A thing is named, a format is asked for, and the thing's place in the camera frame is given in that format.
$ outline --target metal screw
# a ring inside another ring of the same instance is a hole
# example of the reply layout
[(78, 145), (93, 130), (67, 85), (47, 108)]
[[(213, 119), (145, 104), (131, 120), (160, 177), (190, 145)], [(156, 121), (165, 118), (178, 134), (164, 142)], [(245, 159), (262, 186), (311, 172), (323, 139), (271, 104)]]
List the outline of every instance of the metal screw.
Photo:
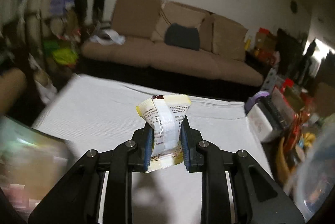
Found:
[(242, 158), (245, 158), (248, 156), (248, 152), (246, 152), (245, 150), (240, 150), (237, 154)]
[(97, 151), (94, 149), (90, 149), (88, 152), (86, 152), (86, 156), (93, 158), (97, 154)]
[(134, 145), (136, 145), (136, 142), (133, 140), (128, 140), (126, 142), (126, 147), (132, 148)]
[(199, 146), (201, 146), (202, 148), (206, 148), (209, 146), (209, 143), (205, 140), (202, 140), (199, 142)]

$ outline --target yellow bottle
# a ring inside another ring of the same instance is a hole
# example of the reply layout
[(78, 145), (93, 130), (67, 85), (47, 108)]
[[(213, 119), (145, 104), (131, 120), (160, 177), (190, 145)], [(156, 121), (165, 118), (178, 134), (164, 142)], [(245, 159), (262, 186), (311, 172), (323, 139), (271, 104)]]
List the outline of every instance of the yellow bottle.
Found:
[(244, 50), (245, 51), (248, 51), (248, 49), (250, 47), (250, 44), (251, 44), (251, 36), (248, 37), (246, 43), (244, 44)]

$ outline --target beige sofa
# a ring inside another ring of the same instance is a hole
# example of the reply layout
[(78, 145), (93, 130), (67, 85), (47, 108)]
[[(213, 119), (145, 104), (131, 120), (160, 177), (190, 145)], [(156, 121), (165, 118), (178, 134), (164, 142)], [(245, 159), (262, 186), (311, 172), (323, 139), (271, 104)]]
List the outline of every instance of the beige sofa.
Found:
[[(198, 28), (200, 50), (165, 44), (170, 22)], [(85, 42), (84, 57), (255, 87), (263, 82), (263, 76), (244, 63), (247, 30), (225, 17), (162, 0), (117, 0), (111, 28), (126, 36), (125, 44)]]

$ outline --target white tablecloth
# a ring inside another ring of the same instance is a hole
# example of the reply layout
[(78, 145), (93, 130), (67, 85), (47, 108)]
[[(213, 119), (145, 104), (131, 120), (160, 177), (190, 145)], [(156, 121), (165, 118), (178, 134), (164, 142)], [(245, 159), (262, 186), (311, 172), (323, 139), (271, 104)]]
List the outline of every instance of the white tablecloth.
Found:
[[(34, 128), (69, 140), (77, 156), (89, 149), (112, 150), (144, 126), (135, 107), (151, 95), (170, 94), (147, 87), (74, 76), (40, 115)], [(264, 151), (249, 129), (242, 102), (190, 97), (191, 128), (220, 149), (247, 150), (271, 175)], [(152, 173), (133, 173), (134, 223), (199, 223), (201, 174), (179, 164)]]

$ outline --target black pillow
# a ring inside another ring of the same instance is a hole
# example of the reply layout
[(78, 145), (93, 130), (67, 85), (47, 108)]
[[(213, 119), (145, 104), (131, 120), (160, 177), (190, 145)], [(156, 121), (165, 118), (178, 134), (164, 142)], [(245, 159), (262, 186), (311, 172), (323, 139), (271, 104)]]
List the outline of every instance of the black pillow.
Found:
[(196, 28), (187, 28), (172, 24), (165, 32), (165, 43), (199, 51), (200, 39)]

